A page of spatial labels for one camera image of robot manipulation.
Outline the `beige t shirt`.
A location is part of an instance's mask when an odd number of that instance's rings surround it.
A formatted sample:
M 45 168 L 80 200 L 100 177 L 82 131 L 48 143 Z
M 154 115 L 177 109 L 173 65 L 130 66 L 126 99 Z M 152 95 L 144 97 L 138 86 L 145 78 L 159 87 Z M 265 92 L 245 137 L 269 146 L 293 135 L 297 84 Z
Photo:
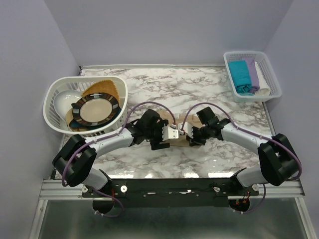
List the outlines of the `beige t shirt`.
M 158 114 L 163 120 L 168 120 L 169 125 L 173 123 L 173 119 L 169 112 L 160 110 L 158 111 Z M 185 114 L 175 114 L 176 124 L 183 123 L 184 118 Z M 188 115 L 186 122 L 198 128 L 202 127 L 202 124 L 196 115 Z M 189 141 L 186 140 L 185 135 L 180 135 L 178 139 L 166 140 L 166 142 L 169 143 L 170 146 L 189 147 Z

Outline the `white rectangular plastic basket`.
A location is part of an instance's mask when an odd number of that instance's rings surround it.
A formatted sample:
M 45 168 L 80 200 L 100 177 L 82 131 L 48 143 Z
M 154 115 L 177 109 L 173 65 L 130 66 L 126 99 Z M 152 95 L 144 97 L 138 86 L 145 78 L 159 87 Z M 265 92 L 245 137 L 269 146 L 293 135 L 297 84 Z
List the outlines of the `white rectangular plastic basket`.
M 244 57 L 253 58 L 257 62 L 258 67 L 261 70 L 262 76 L 265 82 L 270 88 L 269 95 L 254 95 L 254 96 L 242 96 L 236 92 L 231 72 L 229 70 L 229 63 L 233 61 L 241 60 Z M 270 99 L 279 98 L 282 95 L 282 90 L 277 77 L 274 73 L 272 65 L 264 52 L 261 51 L 230 51 L 225 52 L 223 55 L 228 78 L 230 82 L 230 89 L 235 102 L 266 102 Z

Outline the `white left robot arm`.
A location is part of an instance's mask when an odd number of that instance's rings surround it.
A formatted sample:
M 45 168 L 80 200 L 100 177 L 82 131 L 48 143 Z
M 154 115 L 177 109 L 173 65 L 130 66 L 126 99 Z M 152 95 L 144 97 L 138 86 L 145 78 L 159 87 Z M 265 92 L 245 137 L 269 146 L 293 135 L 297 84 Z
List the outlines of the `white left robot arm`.
M 176 139 L 178 131 L 160 115 L 147 110 L 141 118 L 120 129 L 95 137 L 72 136 L 53 159 L 53 166 L 62 175 L 62 182 L 70 187 L 79 184 L 93 188 L 98 196 L 110 193 L 110 178 L 102 170 L 93 168 L 96 158 L 120 148 L 148 141 L 152 150 L 168 148 L 168 139 Z

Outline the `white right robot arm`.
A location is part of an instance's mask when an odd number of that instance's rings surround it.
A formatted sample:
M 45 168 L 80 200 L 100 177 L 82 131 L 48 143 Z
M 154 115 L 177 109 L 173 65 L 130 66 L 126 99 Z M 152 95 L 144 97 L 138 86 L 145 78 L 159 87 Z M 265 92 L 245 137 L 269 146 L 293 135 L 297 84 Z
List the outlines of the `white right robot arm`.
M 262 135 L 236 126 L 230 117 L 219 120 L 210 107 L 197 112 L 202 127 L 183 121 L 180 133 L 186 134 L 190 146 L 202 146 L 210 138 L 235 143 L 259 157 L 259 165 L 236 172 L 229 183 L 230 191 L 241 195 L 254 184 L 279 186 L 298 178 L 301 163 L 288 138 L 283 134 Z

